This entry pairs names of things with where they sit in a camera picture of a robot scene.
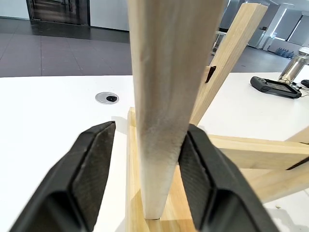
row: white tabletop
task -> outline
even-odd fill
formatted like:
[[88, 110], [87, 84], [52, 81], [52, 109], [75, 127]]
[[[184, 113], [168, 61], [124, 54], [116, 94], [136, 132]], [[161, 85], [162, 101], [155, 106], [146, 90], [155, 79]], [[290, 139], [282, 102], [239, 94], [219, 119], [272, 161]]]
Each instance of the white tabletop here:
[[[249, 84], [254, 75], [277, 79], [279, 73], [231, 73], [199, 126], [218, 135], [285, 140], [309, 125], [309, 96], [292, 100], [261, 93]], [[120, 101], [98, 103], [95, 95], [104, 91], [116, 93]], [[0, 78], [0, 231], [9, 230], [77, 136], [109, 120], [117, 129], [95, 231], [124, 231], [131, 106], [132, 76]]]

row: black handheld device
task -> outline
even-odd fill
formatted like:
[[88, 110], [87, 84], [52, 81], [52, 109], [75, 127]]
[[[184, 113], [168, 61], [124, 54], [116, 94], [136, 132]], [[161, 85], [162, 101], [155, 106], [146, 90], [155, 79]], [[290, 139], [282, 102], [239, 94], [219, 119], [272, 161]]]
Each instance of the black handheld device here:
[[265, 93], [275, 93], [283, 95], [290, 98], [299, 98], [301, 97], [301, 92], [287, 83], [282, 83], [279, 81], [272, 81], [269, 79], [263, 79], [258, 76], [254, 76], [250, 80], [251, 85], [257, 90]]

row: wooden frame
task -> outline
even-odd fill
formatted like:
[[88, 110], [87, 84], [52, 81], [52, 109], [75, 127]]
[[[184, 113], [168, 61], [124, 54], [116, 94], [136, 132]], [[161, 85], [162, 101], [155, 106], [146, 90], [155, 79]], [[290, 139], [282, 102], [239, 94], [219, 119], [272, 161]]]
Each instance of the wooden frame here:
[[[167, 37], [178, 35], [179, 31], [174, 30], [176, 24], [170, 24], [168, 29], [172, 33], [169, 34], [170, 31], [162, 33], [166, 26], [164, 25], [166, 19], [172, 15], [169, 10], [173, 9], [172, 5], [167, 4], [167, 9], [165, 7], [162, 11], [160, 9], [162, 4], [162, 1], [155, 4], [150, 1], [148, 5], [137, 0], [129, 1], [136, 114], [133, 109], [128, 114], [126, 195], [126, 231], [128, 232], [195, 231], [179, 169], [176, 168], [175, 170], [180, 144], [190, 117], [191, 123], [196, 125], [199, 123], [267, 9], [267, 7], [256, 3], [246, 3], [241, 6], [211, 63], [211, 66], [217, 68], [206, 84], [205, 80], [209, 73], [209, 67], [204, 70], [202, 79], [198, 77], [203, 71], [200, 66], [205, 61], [205, 57], [201, 55], [198, 49], [201, 47], [199, 39], [192, 47], [194, 52], [198, 54], [197, 56], [202, 59], [202, 62], [197, 66], [194, 66], [190, 58], [184, 56], [188, 52], [188, 46], [184, 43], [185, 39], [181, 41], [171, 40], [169, 41], [170, 44], [165, 44]], [[219, 12], [220, 7], [220, 4], [217, 5], [215, 10]], [[155, 22], [153, 19], [158, 15], [161, 16], [162, 20]], [[181, 18], [184, 15], [184, 12], [182, 12], [175, 17]], [[138, 21], [141, 17], [144, 17], [145, 22], [139, 24]], [[211, 16], [211, 19], [215, 23], [212, 23], [212, 26], [207, 25], [207, 28], [210, 29], [209, 33], [214, 32], [214, 25], [217, 25], [217, 19], [214, 15]], [[186, 26], [188, 27], [183, 29], [189, 31], [189, 24]], [[197, 36], [195, 29], [191, 30], [194, 37]], [[211, 47], [211, 36], [203, 34], [202, 38], [205, 41], [202, 52], [207, 54], [206, 51], [210, 50]], [[173, 49], [180, 49], [181, 47], [183, 52], [178, 52], [177, 56], [173, 57], [173, 53], [166, 52], [164, 49], [155, 50], [161, 46], [165, 49], [169, 46]], [[164, 60], [166, 55], [172, 59]], [[180, 65], [182, 64], [180, 60], [184, 58], [187, 58], [188, 67]], [[192, 74], [191, 68], [197, 70], [197, 73], [188, 81], [182, 73]], [[165, 69], [175, 72], [173, 74], [167, 71], [161, 72]], [[189, 86], [191, 83], [193, 87], [190, 88], [190, 93], [192, 96], [197, 94], [192, 115], [190, 104], [192, 105], [194, 100], [191, 99], [187, 102], [187, 98], [180, 97], [186, 89], [182, 84]], [[168, 97], [161, 98], [162, 96], [159, 93], [162, 93], [164, 89], [167, 90], [165, 93], [168, 93]], [[163, 99], [166, 99], [167, 104], [159, 101]], [[161, 143], [156, 140], [160, 136], [163, 136], [168, 143]], [[175, 137], [177, 139], [171, 143], [171, 138]], [[309, 163], [302, 163], [309, 156], [309, 147], [299, 143], [309, 143], [309, 127], [285, 142], [214, 135], [209, 137], [212, 143], [241, 169], [263, 202], [309, 187]], [[158, 150], [160, 153], [164, 150], [168, 151], [164, 153], [164, 156], [161, 156], [160, 159], [164, 162], [161, 162], [160, 165], [154, 159], [155, 156], [158, 157], [158, 154], [156, 154]], [[155, 184], [147, 185], [146, 181]], [[154, 219], [161, 215], [160, 220], [144, 219]]]
[[144, 217], [163, 213], [225, 0], [130, 0]]

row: stainless steel bottle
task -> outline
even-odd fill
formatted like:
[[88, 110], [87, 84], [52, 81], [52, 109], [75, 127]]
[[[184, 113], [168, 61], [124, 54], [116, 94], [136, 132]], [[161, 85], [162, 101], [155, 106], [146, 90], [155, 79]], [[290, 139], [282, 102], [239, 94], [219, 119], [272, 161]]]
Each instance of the stainless steel bottle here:
[[279, 81], [290, 84], [309, 60], [309, 47], [301, 47], [279, 77]]

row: gray tile floor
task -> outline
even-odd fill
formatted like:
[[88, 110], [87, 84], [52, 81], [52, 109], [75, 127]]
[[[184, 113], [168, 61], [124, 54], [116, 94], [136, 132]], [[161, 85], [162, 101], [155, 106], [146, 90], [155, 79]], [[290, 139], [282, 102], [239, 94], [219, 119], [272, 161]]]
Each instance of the gray tile floor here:
[[0, 77], [128, 74], [128, 43], [0, 33]]
[[[17, 28], [24, 21], [18, 22]], [[49, 25], [44, 30], [35, 25], [38, 28], [32, 32], [39, 35], [17, 29], [2, 33], [1, 26], [4, 25], [0, 23], [0, 77], [132, 74], [130, 44], [124, 32], [93, 29], [100, 34], [98, 38], [75, 39], [68, 38], [69, 34], [43, 36]], [[85, 31], [83, 36], [88, 38], [91, 33]], [[288, 62], [273, 53], [246, 47], [232, 72], [281, 72]]]

